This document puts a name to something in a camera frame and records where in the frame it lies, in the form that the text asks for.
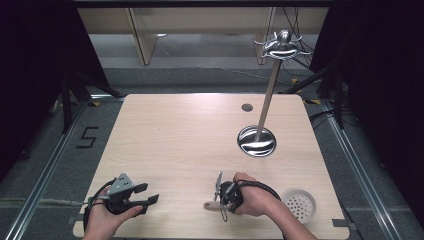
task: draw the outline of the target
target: light wood surface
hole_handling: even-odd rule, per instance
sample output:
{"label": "light wood surface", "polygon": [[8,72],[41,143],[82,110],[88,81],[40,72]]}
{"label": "light wood surface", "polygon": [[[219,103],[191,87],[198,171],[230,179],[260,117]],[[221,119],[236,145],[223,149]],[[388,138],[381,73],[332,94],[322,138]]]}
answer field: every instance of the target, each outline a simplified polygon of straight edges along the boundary
{"label": "light wood surface", "polygon": [[[125,222],[115,236],[182,239],[281,239],[266,217],[207,211],[219,171],[223,181],[246,172],[283,194],[290,188],[308,191],[317,209],[306,227],[321,239],[346,239],[347,228],[302,100],[274,95],[265,127],[277,138],[276,150],[253,158],[237,145],[238,133],[257,125],[263,94],[129,95],[122,106],[87,198],[125,172],[135,184],[148,183],[143,200],[160,194],[147,214]],[[241,106],[253,105],[245,112]],[[83,236],[82,222],[74,227]]]}

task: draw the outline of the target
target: table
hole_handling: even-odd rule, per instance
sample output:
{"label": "table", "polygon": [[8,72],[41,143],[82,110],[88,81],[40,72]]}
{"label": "table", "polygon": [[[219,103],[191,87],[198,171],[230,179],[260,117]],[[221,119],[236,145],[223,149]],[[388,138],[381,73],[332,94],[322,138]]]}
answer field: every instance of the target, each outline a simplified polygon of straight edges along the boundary
{"label": "table", "polygon": [[[321,239],[346,239],[347,228],[333,227],[332,219],[344,217],[299,96],[273,97],[265,122],[277,139],[271,155],[254,158],[238,147],[238,133],[257,124],[263,101],[263,94],[128,95],[86,199],[125,172],[135,184],[149,184],[130,200],[160,197],[146,215],[125,222],[118,237],[281,239],[267,217],[229,213],[224,222],[220,212],[203,208],[213,200],[219,171],[223,181],[241,171],[280,195],[290,188],[308,191],[317,211],[306,227]],[[253,110],[244,111],[245,103]],[[82,222],[74,234],[83,236]]]}

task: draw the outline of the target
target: floor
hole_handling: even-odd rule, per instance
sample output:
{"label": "floor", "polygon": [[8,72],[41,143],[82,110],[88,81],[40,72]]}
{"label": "floor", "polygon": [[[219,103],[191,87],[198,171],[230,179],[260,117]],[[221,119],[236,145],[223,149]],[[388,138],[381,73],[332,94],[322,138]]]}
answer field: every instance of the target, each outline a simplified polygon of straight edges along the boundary
{"label": "floor", "polygon": [[[267,59],[264,65],[257,64],[250,35],[166,35],[159,38],[147,66],[139,64],[130,35],[91,35],[91,39],[111,87],[122,93],[265,93],[273,63]],[[317,37],[304,39],[313,48]],[[284,63],[275,92],[311,74],[295,61]],[[315,116],[311,124],[351,223],[349,239],[424,239],[423,229],[349,111],[348,99],[343,130],[331,114],[316,115],[333,107],[331,98],[316,96],[319,84],[296,94],[305,100],[308,115]],[[75,124],[69,135],[62,134],[58,106],[28,147],[28,159],[17,162],[1,182],[0,238],[19,229],[17,239],[75,239],[72,223],[122,105],[100,96],[104,93],[97,89],[90,91],[99,98],[88,106],[74,100]],[[95,139],[91,147],[84,136]]]}

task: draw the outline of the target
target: round metal base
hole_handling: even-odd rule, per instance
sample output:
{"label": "round metal base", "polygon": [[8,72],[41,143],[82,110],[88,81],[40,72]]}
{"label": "round metal base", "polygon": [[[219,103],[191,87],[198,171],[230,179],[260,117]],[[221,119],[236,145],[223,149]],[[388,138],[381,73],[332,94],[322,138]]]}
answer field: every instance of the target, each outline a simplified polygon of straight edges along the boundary
{"label": "round metal base", "polygon": [[240,131],[237,144],[243,152],[252,157],[266,157],[270,155],[277,146],[274,134],[263,128],[259,140],[256,141],[257,126],[249,126]]}

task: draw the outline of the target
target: silver ring holder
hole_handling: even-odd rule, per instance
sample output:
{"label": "silver ring holder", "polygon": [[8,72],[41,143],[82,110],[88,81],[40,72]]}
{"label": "silver ring holder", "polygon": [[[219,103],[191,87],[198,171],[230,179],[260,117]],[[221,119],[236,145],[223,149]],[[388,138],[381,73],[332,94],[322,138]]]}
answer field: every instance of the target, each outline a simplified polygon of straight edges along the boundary
{"label": "silver ring holder", "polygon": [[272,94],[274,92],[275,83],[277,82],[278,73],[280,72],[281,62],[295,58],[297,55],[310,54],[299,50],[296,44],[302,39],[302,37],[291,41],[291,33],[287,30],[282,30],[279,34],[274,33],[274,37],[275,38],[264,43],[258,43],[255,41],[256,44],[262,45],[264,50],[262,58],[271,57],[274,58],[275,61],[265,95],[261,116],[259,118],[259,123],[258,125],[248,126],[242,129],[237,137],[237,144],[240,149],[253,157],[266,157],[270,155],[277,146],[277,140],[275,139],[274,134],[272,134],[270,130],[264,128],[264,125],[269,105],[271,103]]}

